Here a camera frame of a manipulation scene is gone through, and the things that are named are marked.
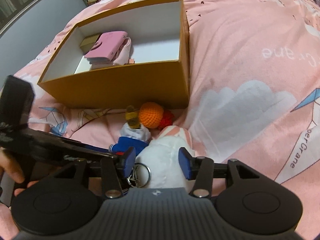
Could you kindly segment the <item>person's hand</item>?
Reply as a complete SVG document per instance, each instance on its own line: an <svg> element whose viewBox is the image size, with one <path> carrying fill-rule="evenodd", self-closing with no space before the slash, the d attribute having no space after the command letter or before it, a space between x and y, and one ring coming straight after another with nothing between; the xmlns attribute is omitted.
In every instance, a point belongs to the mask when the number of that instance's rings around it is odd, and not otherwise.
<svg viewBox="0 0 320 240"><path fill-rule="evenodd" d="M11 209L12 200L24 190L35 185L38 180L16 187L17 184L24 182L25 177L19 163L6 149L1 147L1 189L3 190L1 203Z"/></svg>

